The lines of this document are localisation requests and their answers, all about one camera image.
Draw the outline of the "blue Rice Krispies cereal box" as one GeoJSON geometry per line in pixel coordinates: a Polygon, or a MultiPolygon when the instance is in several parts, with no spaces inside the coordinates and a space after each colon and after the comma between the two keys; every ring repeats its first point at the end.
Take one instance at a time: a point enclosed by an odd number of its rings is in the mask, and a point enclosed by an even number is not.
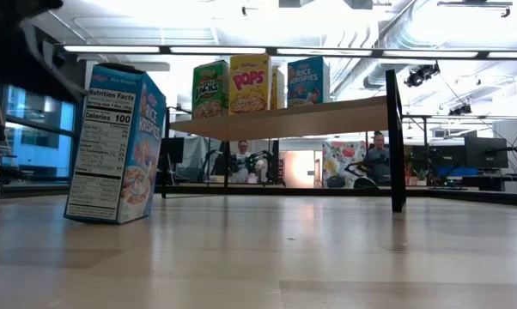
{"type": "Polygon", "coordinates": [[[149,216],[166,111],[146,72],[93,67],[65,218],[122,224],[149,216]]]}
{"type": "Polygon", "coordinates": [[[330,101],[330,68],[323,57],[288,63],[288,107],[309,106],[330,101]]]}

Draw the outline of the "green Apple Jacks cereal box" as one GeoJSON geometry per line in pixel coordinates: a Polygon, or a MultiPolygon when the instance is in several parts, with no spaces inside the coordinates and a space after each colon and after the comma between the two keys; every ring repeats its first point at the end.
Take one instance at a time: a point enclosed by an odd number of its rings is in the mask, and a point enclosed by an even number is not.
{"type": "Polygon", "coordinates": [[[202,64],[193,70],[192,118],[228,115],[229,67],[224,60],[202,64]]]}

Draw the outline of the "yellow Corn Pops cereal box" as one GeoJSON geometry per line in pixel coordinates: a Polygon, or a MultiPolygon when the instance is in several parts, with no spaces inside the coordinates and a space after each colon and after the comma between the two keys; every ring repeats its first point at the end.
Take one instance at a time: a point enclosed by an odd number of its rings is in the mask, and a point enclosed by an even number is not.
{"type": "Polygon", "coordinates": [[[271,57],[244,54],[230,58],[228,114],[262,112],[270,108],[271,57]]]}
{"type": "Polygon", "coordinates": [[[278,66],[272,68],[271,110],[285,107],[285,77],[278,66]]]}

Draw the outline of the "wooden shelf with black legs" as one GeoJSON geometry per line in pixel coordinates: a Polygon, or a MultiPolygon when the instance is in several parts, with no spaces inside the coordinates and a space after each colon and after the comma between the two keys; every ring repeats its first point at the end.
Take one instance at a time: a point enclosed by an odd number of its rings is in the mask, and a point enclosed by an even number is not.
{"type": "Polygon", "coordinates": [[[386,130],[389,136],[392,211],[406,204],[402,105],[397,74],[386,71],[386,94],[279,110],[174,122],[168,129],[223,142],[386,130]]]}

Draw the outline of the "long ceiling light bar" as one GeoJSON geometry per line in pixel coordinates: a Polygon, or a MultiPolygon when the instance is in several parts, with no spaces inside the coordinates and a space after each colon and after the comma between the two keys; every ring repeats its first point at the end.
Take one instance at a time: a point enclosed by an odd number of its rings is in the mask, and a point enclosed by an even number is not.
{"type": "Polygon", "coordinates": [[[329,58],[447,59],[517,61],[517,50],[380,49],[327,47],[274,47],[224,45],[60,45],[61,52],[75,54],[236,55],[262,54],[273,57],[323,56],[329,58]]]}

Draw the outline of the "black monitor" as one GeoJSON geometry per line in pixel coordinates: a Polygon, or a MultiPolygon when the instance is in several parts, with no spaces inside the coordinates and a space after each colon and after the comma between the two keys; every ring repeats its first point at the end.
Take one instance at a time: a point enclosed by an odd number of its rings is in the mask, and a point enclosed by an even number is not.
{"type": "Polygon", "coordinates": [[[474,168],[508,168],[507,143],[502,138],[466,137],[465,163],[474,168]]]}
{"type": "Polygon", "coordinates": [[[160,159],[163,163],[166,158],[169,158],[172,164],[182,163],[184,156],[185,139],[183,137],[169,137],[161,140],[160,159]]]}

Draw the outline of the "large window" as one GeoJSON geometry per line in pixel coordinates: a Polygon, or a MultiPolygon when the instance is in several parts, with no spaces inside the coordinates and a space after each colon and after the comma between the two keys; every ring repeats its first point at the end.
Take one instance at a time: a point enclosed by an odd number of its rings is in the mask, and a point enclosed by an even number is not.
{"type": "Polygon", "coordinates": [[[36,178],[70,176],[76,106],[0,84],[0,164],[36,178]]]}

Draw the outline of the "person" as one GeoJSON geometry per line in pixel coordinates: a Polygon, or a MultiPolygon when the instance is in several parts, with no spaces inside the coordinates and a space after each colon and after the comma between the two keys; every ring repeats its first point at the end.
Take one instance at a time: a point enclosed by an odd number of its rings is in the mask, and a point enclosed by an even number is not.
{"type": "Polygon", "coordinates": [[[368,177],[377,185],[391,183],[390,151],[385,147],[385,138],[380,131],[374,133],[374,147],[364,159],[368,177]]]}
{"type": "Polygon", "coordinates": [[[239,184],[248,184],[250,174],[258,175],[265,169],[266,162],[252,157],[252,154],[248,151],[248,142],[238,141],[236,168],[232,172],[232,181],[239,184]]]}

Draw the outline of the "orange lit board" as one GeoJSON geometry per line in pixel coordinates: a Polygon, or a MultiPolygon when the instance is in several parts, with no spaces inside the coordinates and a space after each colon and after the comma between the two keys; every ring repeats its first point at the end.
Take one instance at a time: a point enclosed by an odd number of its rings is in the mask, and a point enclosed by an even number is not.
{"type": "Polygon", "coordinates": [[[312,150],[283,153],[283,179],[288,188],[313,188],[314,156],[315,153],[312,150]]]}

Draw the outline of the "floral patterned cloth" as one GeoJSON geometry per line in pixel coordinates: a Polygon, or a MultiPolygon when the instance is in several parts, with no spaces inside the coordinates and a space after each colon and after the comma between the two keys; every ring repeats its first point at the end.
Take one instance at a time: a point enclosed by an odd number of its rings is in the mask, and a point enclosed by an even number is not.
{"type": "Polygon", "coordinates": [[[365,175],[357,166],[363,161],[366,155],[364,141],[322,142],[322,180],[323,187],[331,176],[344,176],[346,186],[344,188],[328,189],[353,189],[354,181],[365,175]]]}

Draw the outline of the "blue flat box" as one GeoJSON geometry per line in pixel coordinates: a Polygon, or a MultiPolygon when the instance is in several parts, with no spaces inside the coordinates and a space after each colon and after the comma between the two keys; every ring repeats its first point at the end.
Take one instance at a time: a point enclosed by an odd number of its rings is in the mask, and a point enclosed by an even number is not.
{"type": "Polygon", "coordinates": [[[438,173],[441,176],[469,177],[477,176],[478,170],[474,167],[439,167],[438,173]]]}

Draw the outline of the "black table frame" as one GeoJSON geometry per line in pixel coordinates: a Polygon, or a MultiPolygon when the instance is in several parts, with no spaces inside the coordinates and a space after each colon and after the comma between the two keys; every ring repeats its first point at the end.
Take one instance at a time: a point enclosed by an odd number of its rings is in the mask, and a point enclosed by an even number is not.
{"type": "MultiPolygon", "coordinates": [[[[45,185],[9,185],[0,188],[1,198],[43,197],[66,195],[70,191],[67,184],[45,185]]],[[[392,197],[391,189],[320,189],[320,188],[285,188],[275,186],[157,186],[151,190],[162,195],[251,195],[251,196],[293,196],[293,197],[392,197]]],[[[517,206],[517,193],[500,191],[458,191],[446,189],[429,189],[411,187],[405,190],[405,196],[431,197],[469,201],[476,203],[498,203],[517,206]]]]}

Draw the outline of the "silver ventilation duct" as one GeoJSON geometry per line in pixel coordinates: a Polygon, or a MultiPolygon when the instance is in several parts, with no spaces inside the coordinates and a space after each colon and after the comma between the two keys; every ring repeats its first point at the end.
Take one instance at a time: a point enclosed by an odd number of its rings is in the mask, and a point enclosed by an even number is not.
{"type": "MultiPolygon", "coordinates": [[[[374,47],[379,49],[435,49],[447,41],[446,34],[432,34],[433,27],[440,26],[445,8],[438,2],[448,0],[411,0],[411,4],[395,22],[383,29],[374,47]]],[[[401,70],[412,66],[411,61],[398,59],[364,58],[355,67],[356,76],[365,88],[379,89],[385,86],[387,70],[401,70]]]]}

